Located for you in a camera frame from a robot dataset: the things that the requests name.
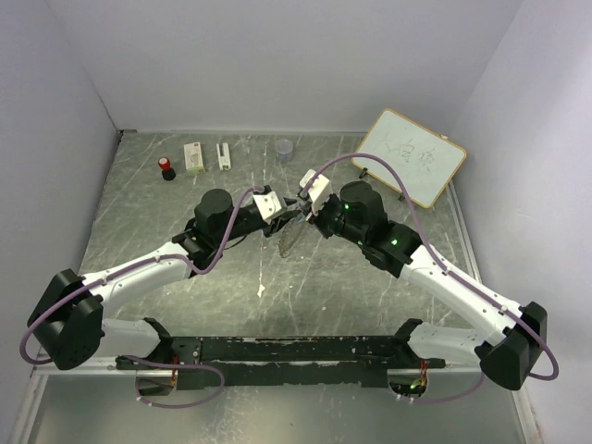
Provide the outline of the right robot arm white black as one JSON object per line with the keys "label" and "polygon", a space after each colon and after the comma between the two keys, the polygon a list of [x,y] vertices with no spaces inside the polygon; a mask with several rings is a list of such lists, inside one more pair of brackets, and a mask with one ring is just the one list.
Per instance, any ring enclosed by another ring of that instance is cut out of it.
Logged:
{"label": "right robot arm white black", "polygon": [[521,305],[468,276],[415,230],[389,220],[381,195],[368,183],[350,182],[339,193],[325,176],[301,184],[309,221],[325,238],[351,242],[372,266],[428,291],[475,328],[468,353],[492,382],[518,390],[533,375],[547,339],[545,308]]}

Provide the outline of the metal disc keyring holder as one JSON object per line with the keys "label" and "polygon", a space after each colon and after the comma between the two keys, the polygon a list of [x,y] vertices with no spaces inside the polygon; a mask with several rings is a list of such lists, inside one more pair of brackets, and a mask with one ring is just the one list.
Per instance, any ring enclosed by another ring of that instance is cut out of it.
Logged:
{"label": "metal disc keyring holder", "polygon": [[295,216],[282,229],[278,241],[278,253],[281,258],[287,258],[293,247],[299,242],[307,223],[304,216]]}

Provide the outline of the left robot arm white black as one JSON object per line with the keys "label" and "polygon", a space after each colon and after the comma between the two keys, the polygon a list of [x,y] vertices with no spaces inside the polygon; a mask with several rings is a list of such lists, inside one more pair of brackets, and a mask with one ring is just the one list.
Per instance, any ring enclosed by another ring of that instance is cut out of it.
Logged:
{"label": "left robot arm white black", "polygon": [[203,195],[185,229],[156,250],[125,264],[79,276],[67,269],[57,273],[27,322],[19,344],[21,357],[29,338],[47,353],[47,362],[60,370],[73,369],[91,358],[134,355],[150,368],[168,365],[173,347],[156,321],[122,321],[113,314],[132,299],[184,279],[211,272],[229,241],[261,231],[280,231],[297,214],[295,200],[269,187],[248,189],[251,203],[234,202],[222,189]]}

